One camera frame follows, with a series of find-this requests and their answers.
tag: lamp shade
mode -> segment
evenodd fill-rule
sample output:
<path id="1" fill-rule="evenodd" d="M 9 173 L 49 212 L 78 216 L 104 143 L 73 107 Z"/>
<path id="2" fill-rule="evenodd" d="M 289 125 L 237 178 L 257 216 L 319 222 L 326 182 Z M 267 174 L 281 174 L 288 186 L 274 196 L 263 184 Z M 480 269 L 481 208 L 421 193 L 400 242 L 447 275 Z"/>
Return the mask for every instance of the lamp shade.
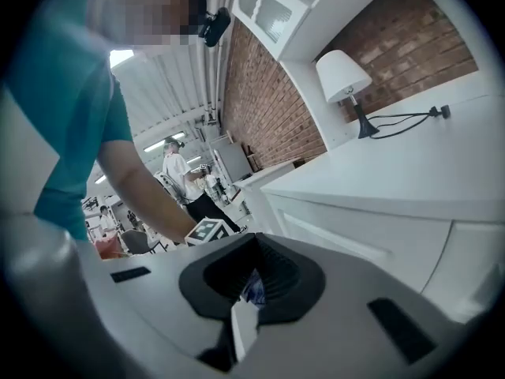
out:
<path id="1" fill-rule="evenodd" d="M 372 78 L 342 51 L 325 54 L 316 63 L 316 69 L 323 86 L 324 97 L 329 103 L 356 94 L 372 83 Z"/>

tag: white drawer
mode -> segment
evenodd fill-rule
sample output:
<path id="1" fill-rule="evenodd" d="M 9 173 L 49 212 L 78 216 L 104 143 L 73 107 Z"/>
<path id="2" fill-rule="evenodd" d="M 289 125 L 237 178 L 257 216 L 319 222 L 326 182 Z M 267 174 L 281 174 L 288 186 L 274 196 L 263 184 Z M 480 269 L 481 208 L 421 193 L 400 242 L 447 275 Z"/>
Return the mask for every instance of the white drawer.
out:
<path id="1" fill-rule="evenodd" d="M 505 225 L 456 222 L 423 295 L 465 323 L 493 304 L 504 276 Z"/>
<path id="2" fill-rule="evenodd" d="M 268 194 L 285 236 L 367 259 L 421 292 L 451 221 L 361 212 Z"/>

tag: black lamp base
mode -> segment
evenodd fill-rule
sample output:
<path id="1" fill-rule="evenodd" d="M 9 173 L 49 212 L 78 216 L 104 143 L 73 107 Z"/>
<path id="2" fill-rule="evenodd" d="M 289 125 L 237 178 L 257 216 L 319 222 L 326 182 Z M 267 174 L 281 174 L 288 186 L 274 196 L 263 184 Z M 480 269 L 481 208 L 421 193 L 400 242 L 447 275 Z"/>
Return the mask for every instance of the black lamp base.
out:
<path id="1" fill-rule="evenodd" d="M 360 134 L 357 136 L 358 139 L 363 139 L 364 137 L 369 137 L 379 132 L 379 130 L 366 118 L 363 108 L 361 108 L 359 103 L 354 105 L 354 110 L 360 121 Z"/>

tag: white countertop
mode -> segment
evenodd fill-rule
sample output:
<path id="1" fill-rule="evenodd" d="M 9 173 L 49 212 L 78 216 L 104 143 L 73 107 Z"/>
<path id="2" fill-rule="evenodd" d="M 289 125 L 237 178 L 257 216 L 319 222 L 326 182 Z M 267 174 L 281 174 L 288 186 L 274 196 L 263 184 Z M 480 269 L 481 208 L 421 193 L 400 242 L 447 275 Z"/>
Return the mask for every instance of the white countertop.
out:
<path id="1" fill-rule="evenodd" d="M 370 212 L 503 222 L 505 99 L 472 99 L 451 106 L 451 113 L 397 137 L 349 141 L 262 190 Z"/>
<path id="2" fill-rule="evenodd" d="M 245 180 L 235 182 L 234 185 L 237 186 L 238 188 L 244 188 L 245 186 L 250 186 L 254 182 L 262 179 L 263 177 L 266 177 L 269 174 L 275 173 L 277 170 L 280 170 L 281 168 L 283 168 L 289 164 L 292 164 L 293 162 L 295 162 L 297 160 L 298 160 L 298 158 L 291 159 L 291 160 L 287 160 L 285 162 L 276 164 L 274 166 L 265 168 L 261 171 L 258 171 L 257 173 L 254 173 L 253 175 L 251 175 L 251 177 L 246 178 Z"/>

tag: white lamp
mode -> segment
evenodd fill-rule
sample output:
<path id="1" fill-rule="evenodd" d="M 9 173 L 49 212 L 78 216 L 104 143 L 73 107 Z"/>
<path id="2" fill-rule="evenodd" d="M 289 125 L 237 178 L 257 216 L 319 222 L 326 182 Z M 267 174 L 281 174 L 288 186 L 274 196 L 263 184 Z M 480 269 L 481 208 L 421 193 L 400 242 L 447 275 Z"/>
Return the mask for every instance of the white lamp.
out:
<path id="1" fill-rule="evenodd" d="M 372 78 L 347 54 L 331 51 L 316 63 L 317 74 L 323 86 L 324 97 L 329 103 L 336 103 L 350 98 L 360 122 L 358 139 L 372 136 L 379 132 L 365 116 L 361 105 L 353 94 L 372 83 Z"/>

